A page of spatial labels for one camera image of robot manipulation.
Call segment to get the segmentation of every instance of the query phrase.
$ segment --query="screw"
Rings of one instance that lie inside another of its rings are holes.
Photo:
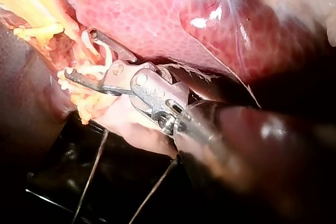
[[[124,71],[124,66],[121,65],[121,64],[118,64],[117,66],[114,66],[114,67],[113,67],[113,73],[114,73],[116,76],[121,75],[123,71]]]
[[[168,135],[173,135],[173,127],[175,122],[175,117],[168,114],[161,114],[159,118],[157,119],[160,128],[162,131]]]
[[[157,94],[159,97],[163,98],[165,93],[162,89],[155,89],[155,94]]]
[[[143,73],[141,73],[141,74],[139,74],[138,76],[137,76],[137,79],[135,80],[135,82],[136,82],[136,84],[138,85],[138,86],[144,86],[145,84],[146,84],[146,82],[147,82],[147,76],[145,75],[145,74],[143,74]]]

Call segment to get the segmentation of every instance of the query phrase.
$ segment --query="metal pin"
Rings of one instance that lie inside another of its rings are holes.
[[[144,207],[144,205],[147,203],[147,201],[150,199],[150,197],[153,195],[153,193],[157,190],[157,188],[161,185],[162,181],[165,179],[165,177],[168,175],[168,173],[177,165],[177,160],[174,159],[169,167],[167,168],[167,170],[164,172],[164,174],[161,176],[161,178],[159,179],[158,182],[156,182],[155,186],[153,186],[152,190],[150,191],[150,193],[147,195],[146,199],[142,202],[142,204],[140,205],[140,207],[137,209],[137,211],[135,212],[134,216],[132,217],[131,221],[128,224],[132,224],[135,220],[135,218],[138,216],[138,214],[140,213],[140,211],[142,210],[142,208]]]
[[[99,146],[99,149],[98,149],[98,152],[97,152],[97,155],[96,155],[96,158],[94,159],[94,164],[93,164],[93,167],[92,167],[92,170],[91,170],[91,173],[90,173],[90,176],[88,178],[88,181],[86,182],[86,185],[85,185],[85,188],[83,190],[83,193],[82,193],[82,196],[80,197],[80,200],[79,200],[79,203],[77,205],[77,209],[76,209],[76,212],[75,212],[75,215],[72,219],[72,222],[71,224],[74,224],[76,219],[77,219],[77,216],[78,216],[78,213],[82,207],[82,204],[83,204],[83,201],[84,201],[84,197],[86,195],[86,192],[92,182],[92,179],[93,179],[93,176],[94,176],[94,173],[97,169],[97,166],[98,166],[98,163],[99,163],[99,159],[101,157],[101,154],[104,150],[104,147],[105,147],[105,143],[107,141],[107,137],[109,136],[109,131],[108,130],[104,130],[103,132],[103,137],[102,137],[102,140],[101,140],[101,143],[100,143],[100,146]]]

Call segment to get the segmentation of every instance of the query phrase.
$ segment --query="metal instrument jaw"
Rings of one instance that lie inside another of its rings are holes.
[[[102,81],[93,81],[75,70],[65,76],[101,93],[129,95],[133,107],[167,135],[173,134],[175,120],[190,97],[190,89],[184,82],[175,82],[166,68],[151,62],[136,65],[116,60]]]

